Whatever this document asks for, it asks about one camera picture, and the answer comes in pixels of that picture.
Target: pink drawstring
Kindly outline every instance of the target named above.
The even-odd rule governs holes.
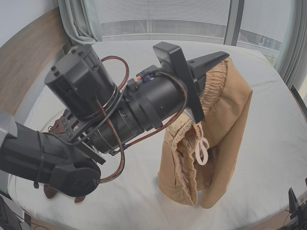
[[[208,161],[208,152],[207,150],[209,149],[209,142],[208,140],[204,137],[204,132],[201,124],[198,124],[199,131],[200,131],[200,140],[198,141],[195,149],[195,155],[196,155],[196,160],[200,165],[205,165]],[[201,152],[204,155],[204,159],[201,160]]]

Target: gray curtain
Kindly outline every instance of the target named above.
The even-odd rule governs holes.
[[[290,18],[282,47],[275,63],[286,85],[291,88],[307,45],[307,0],[291,0]]]
[[[64,29],[73,44],[102,41],[95,0],[53,0],[53,3],[59,6]]]

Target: bolt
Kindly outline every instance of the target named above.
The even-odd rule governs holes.
[[[130,102],[130,101],[131,101],[131,97],[130,97],[130,96],[127,96],[127,97],[125,98],[125,101],[126,101],[126,102]]]

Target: tan pants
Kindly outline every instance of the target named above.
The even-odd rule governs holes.
[[[211,208],[224,195],[235,170],[252,90],[230,57],[206,73],[200,97],[205,120],[201,126],[182,114],[165,131],[158,186],[170,199]],[[201,129],[208,140],[208,161],[199,165],[195,150]]]

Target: bed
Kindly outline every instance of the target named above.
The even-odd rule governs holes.
[[[152,46],[156,40],[108,41],[95,44],[100,58],[116,55],[130,67],[130,78],[159,61]],[[306,200],[307,123],[294,97],[278,73],[258,51],[233,46],[166,41],[179,45],[186,59],[225,51],[253,89],[248,121],[236,170],[228,191],[211,209],[171,201],[157,186],[163,132],[130,147],[126,166],[116,180],[99,185],[81,203],[58,193],[47,199],[43,186],[10,176],[11,198],[31,216],[65,229],[247,229],[271,218],[289,205],[293,188],[299,201]],[[124,77],[116,60],[104,63],[114,81]],[[65,107],[45,87],[25,125],[47,131]],[[102,176],[113,173],[119,156],[104,155]]]

